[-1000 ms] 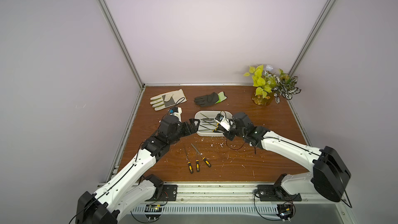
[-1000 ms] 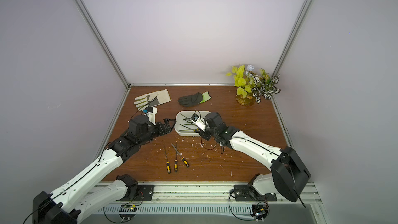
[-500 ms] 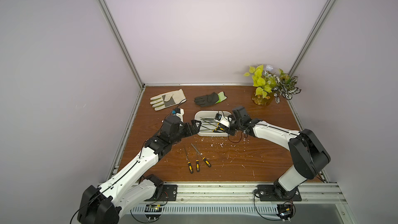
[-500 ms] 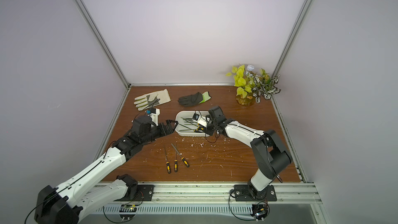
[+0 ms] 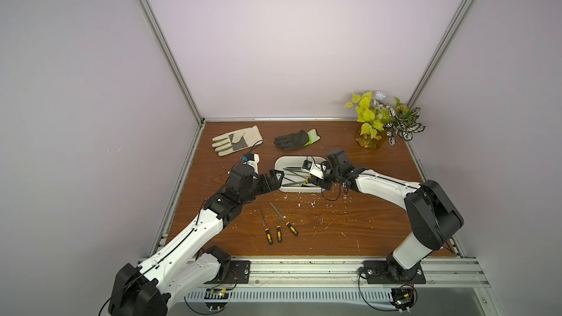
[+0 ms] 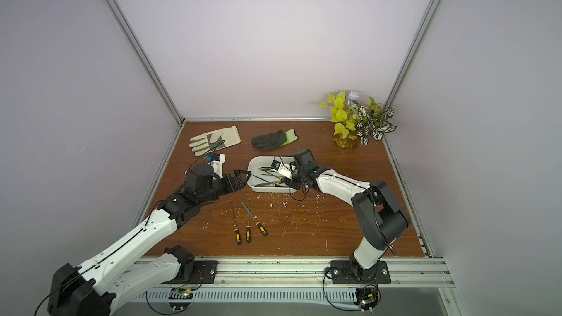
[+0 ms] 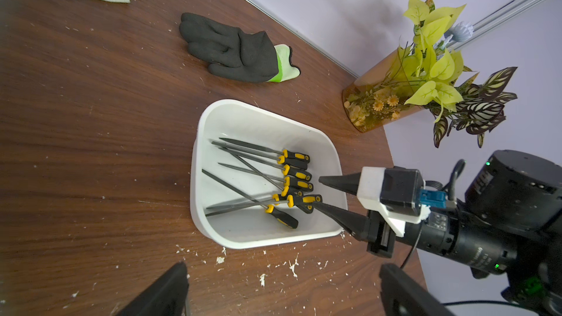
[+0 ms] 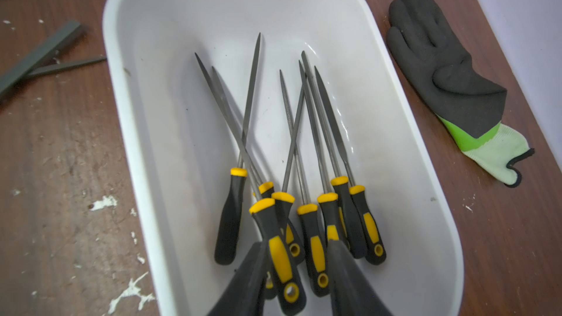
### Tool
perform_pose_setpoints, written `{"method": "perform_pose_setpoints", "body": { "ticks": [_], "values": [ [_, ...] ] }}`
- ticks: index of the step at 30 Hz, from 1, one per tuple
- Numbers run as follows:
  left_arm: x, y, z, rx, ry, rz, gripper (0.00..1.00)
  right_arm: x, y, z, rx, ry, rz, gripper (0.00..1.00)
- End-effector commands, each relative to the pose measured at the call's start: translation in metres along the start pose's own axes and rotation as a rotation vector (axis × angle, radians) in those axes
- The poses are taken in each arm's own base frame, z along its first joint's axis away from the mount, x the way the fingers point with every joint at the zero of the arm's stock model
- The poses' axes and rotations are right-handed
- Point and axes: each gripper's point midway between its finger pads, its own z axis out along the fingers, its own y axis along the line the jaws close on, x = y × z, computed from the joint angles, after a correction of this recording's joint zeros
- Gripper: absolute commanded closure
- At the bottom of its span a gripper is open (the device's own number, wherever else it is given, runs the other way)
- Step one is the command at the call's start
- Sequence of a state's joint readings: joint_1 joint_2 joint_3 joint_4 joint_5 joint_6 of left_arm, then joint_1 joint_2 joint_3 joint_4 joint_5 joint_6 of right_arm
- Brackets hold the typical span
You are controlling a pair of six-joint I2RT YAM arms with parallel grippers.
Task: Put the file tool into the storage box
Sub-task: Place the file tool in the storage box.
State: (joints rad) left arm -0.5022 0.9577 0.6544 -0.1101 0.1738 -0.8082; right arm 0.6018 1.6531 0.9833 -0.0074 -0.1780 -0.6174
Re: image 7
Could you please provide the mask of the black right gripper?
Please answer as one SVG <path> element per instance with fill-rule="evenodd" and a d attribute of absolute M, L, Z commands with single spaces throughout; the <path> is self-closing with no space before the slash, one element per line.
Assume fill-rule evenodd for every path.
<path fill-rule="evenodd" d="M 332 189 L 357 195 L 361 174 L 320 176 L 319 182 Z M 315 210 L 333 219 L 358 241 L 369 241 L 369 218 L 324 202 Z M 474 272 L 507 272 L 516 265 L 517 239 L 485 225 L 464 208 L 454 212 L 436 209 L 419 224 L 407 223 L 404 237 L 395 239 L 409 246 L 470 267 Z"/>

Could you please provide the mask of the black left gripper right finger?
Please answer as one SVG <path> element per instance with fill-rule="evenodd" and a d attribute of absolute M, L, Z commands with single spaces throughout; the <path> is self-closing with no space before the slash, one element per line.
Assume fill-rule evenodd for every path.
<path fill-rule="evenodd" d="M 381 301 L 386 315 L 454 316 L 395 264 L 383 264 L 379 277 Z"/>

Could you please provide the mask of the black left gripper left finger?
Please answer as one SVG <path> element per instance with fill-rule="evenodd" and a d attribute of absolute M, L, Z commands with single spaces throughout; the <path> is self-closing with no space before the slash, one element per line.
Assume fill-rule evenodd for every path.
<path fill-rule="evenodd" d="M 190 315 L 187 266 L 174 264 L 117 315 Z"/>

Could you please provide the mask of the white plastic storage box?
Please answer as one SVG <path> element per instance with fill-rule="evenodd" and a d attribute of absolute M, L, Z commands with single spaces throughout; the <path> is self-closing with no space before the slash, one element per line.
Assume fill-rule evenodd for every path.
<path fill-rule="evenodd" d="M 273 149 L 290 149 L 311 157 L 308 170 L 313 174 L 315 194 L 327 204 L 347 209 L 344 193 L 318 182 L 320 176 L 340 175 L 340 158 L 335 145 L 320 130 L 234 99 L 212 103 L 202 113 L 191 165 L 190 209 L 193 221 L 203 235 L 229 249 L 241 250 L 336 236 L 342 228 L 327 216 L 306 214 L 297 208 L 281 208 L 295 217 L 299 226 L 291 229 L 267 214 L 260 206 L 236 212 L 206 216 L 213 205 L 243 201 L 244 197 L 222 186 L 206 172 L 258 200 L 270 198 L 277 188 L 260 176 L 233 170 L 241 163 L 213 145 L 221 138 L 233 138 Z"/>

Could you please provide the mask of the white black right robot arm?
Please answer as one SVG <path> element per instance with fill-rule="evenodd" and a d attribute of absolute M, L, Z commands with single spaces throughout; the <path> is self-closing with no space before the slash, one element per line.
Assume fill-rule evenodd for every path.
<path fill-rule="evenodd" d="M 446 184 L 406 168 L 365 167 L 320 183 L 357 197 L 364 215 L 320 201 L 370 253 L 391 257 L 396 242 L 468 266 L 475 279 L 505 274 L 502 297 L 539 315 L 561 314 L 561 167 L 515 150 L 493 152 L 459 200 L 458 161 Z"/>

